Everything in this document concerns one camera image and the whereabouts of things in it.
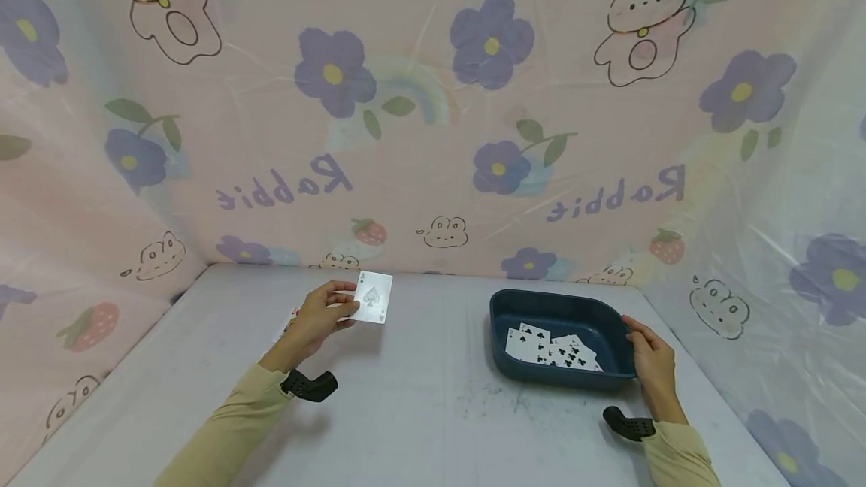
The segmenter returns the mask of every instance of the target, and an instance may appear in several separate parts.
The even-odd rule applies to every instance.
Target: strawberry
[[[381,224],[377,224],[373,219],[352,219],[355,225],[352,226],[352,233],[355,239],[369,244],[371,247],[378,247],[388,238],[388,232],[384,230]]]
[[[659,229],[659,235],[656,235],[649,242],[649,251],[657,259],[662,260],[662,264],[673,265],[683,259],[683,254],[686,253],[686,244],[683,243],[683,236],[676,231]]]
[[[83,352],[106,340],[120,318],[120,309],[110,303],[98,304],[81,313],[78,320],[62,329],[57,337],[66,337],[63,348],[70,352]]]

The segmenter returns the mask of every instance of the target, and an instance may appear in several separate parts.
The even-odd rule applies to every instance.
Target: table surface
[[[10,486],[152,485],[307,292],[355,277],[211,267]],[[680,400],[722,484],[787,485],[637,289],[402,274],[386,325],[336,334],[301,368],[331,370],[340,389],[292,402],[235,485],[651,487],[640,446],[601,418],[610,405],[646,415],[637,386],[599,394],[497,372],[488,309],[503,288],[597,298],[654,327],[677,350]]]

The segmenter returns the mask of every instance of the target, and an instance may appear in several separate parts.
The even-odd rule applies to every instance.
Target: dark blue tray
[[[551,338],[576,334],[594,352],[603,373],[588,370],[548,367],[518,361],[506,354],[508,328],[528,323],[551,333]],[[625,336],[628,328],[619,312],[590,298],[575,298],[524,289],[502,289],[490,298],[492,359],[508,378],[565,388],[613,391],[634,372],[634,348]]]

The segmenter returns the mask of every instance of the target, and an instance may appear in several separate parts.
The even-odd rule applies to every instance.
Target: left hand
[[[283,334],[259,365],[270,371],[289,373],[318,352],[327,337],[354,326],[354,320],[344,318],[352,316],[360,303],[341,292],[354,292],[355,287],[355,283],[332,280],[308,293],[301,311],[292,320],[291,330]]]

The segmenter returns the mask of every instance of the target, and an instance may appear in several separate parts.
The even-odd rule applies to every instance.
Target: black plastic clip
[[[280,384],[280,389],[304,401],[321,402],[337,391],[337,379],[331,371],[326,371],[321,377],[310,380],[298,370],[292,370],[289,376]]]
[[[622,410],[617,407],[604,408],[602,417],[611,431],[632,442],[640,442],[644,438],[656,434],[656,428],[651,419],[626,418]]]

